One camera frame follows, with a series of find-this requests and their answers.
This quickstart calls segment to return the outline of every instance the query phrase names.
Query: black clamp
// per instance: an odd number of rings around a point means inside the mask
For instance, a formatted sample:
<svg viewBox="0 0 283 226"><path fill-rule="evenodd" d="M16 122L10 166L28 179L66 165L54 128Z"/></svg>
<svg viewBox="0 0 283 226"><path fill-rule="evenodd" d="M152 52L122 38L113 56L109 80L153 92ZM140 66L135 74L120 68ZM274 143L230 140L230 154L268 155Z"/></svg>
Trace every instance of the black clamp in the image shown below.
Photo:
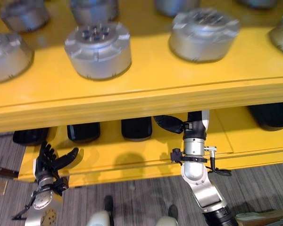
<svg viewBox="0 0 283 226"><path fill-rule="evenodd" d="M208 162L205 158L183 156L183 153L179 148L174 148L172 150L171 161L179 163L181 166L183 165L182 161Z"/></svg>
<svg viewBox="0 0 283 226"><path fill-rule="evenodd" d="M183 127L184 127L185 129L193 129L193 123L190 122L190 121L184 121L184 122L183 122Z"/></svg>

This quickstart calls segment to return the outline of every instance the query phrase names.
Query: robotic hand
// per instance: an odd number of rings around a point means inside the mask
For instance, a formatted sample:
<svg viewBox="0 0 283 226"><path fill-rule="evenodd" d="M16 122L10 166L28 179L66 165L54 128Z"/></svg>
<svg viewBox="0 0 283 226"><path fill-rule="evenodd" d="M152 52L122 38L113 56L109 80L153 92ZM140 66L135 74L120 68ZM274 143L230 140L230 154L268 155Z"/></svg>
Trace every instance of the robotic hand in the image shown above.
<svg viewBox="0 0 283 226"><path fill-rule="evenodd" d="M62 192L68 189L67 179L60 178L58 170L70 164L78 151L76 147L68 154L56 158L51 145L47 142L42 143L34 173L38 188L32 193L29 204L13 216L12 220L26 220L25 226L56 225L56 211L62 205ZM23 218L22 215L27 211L27 218Z"/></svg>
<svg viewBox="0 0 283 226"><path fill-rule="evenodd" d="M167 115L155 116L154 120L160 127L170 132L177 134L184 132L184 151L182 153L179 148L173 149L171 160L181 164L181 175L191 187L206 223L209 226L238 226L223 196L209 180L208 171L204 165L207 162L207 159L203 157L204 152L209 151L211 167L207 168L211 170L210 172L223 176L231 175L229 170L215 168L216 147L204 146L208 118L209 111L197 111L189 112L186 122Z"/></svg>

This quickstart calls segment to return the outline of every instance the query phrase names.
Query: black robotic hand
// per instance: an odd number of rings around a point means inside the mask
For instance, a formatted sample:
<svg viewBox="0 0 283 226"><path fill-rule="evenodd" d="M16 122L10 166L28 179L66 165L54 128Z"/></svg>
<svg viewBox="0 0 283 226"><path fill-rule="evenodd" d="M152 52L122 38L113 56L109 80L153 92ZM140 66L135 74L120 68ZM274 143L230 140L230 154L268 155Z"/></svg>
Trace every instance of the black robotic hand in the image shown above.
<svg viewBox="0 0 283 226"><path fill-rule="evenodd" d="M75 147L71 152L60 158L54 154L54 149L46 141L41 144L40 153L36 160L35 177L39 183L45 177L52 176L59 179L58 170L69 165L76 157L79 149Z"/></svg>
<svg viewBox="0 0 283 226"><path fill-rule="evenodd" d="M22 217L33 205L36 196L46 191L53 191L62 196L62 192L68 189L68 180L60 178L58 170L70 164L76 157L79 149L75 147L71 152L60 158L54 154L54 149L50 144L43 142L40 147L39 156L36 160L35 177L38 182L38 188L31 195L31 199L24 209L12 217L12 220L26 220Z"/></svg>

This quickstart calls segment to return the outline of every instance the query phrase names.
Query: gray carpet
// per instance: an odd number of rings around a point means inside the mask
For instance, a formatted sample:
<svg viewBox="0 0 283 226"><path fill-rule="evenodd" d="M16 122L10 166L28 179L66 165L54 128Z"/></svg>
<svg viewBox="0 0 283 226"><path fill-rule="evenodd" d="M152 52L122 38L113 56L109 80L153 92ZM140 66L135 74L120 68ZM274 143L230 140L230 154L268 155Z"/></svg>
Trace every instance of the gray carpet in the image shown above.
<svg viewBox="0 0 283 226"><path fill-rule="evenodd" d="M24 148L13 144L11 136L0 137L0 166L18 170ZM239 169L233 176L210 175L234 213L283 209L283 164ZM0 226L23 226L10 221L29 201L35 184L9 181L0 196ZM85 226L92 213L103 209L103 199L112 195L115 226L153 226L172 203L179 209L182 226L205 226L190 188L181 177L136 180L85 186L65 191L59 226Z"/></svg>

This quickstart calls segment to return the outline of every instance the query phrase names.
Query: bolt hole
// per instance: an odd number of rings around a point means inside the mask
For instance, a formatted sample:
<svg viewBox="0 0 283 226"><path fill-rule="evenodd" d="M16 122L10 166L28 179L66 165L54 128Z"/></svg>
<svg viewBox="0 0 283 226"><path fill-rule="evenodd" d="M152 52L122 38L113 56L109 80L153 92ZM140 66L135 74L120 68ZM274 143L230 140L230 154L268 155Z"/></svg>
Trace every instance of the bolt hole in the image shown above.
<svg viewBox="0 0 283 226"><path fill-rule="evenodd" d="M92 32L92 35L93 35L93 36L96 36L96 35L99 35L99 33L98 33L98 31L93 31L93 32Z"/></svg>
<svg viewBox="0 0 283 226"><path fill-rule="evenodd" d="M82 37L87 40L90 38L90 32L88 30L83 30L82 31Z"/></svg>
<svg viewBox="0 0 283 226"><path fill-rule="evenodd" d="M94 40L94 41L99 41L99 40L100 40L100 36L99 36L99 35L95 35L95 36L93 37L93 40Z"/></svg>

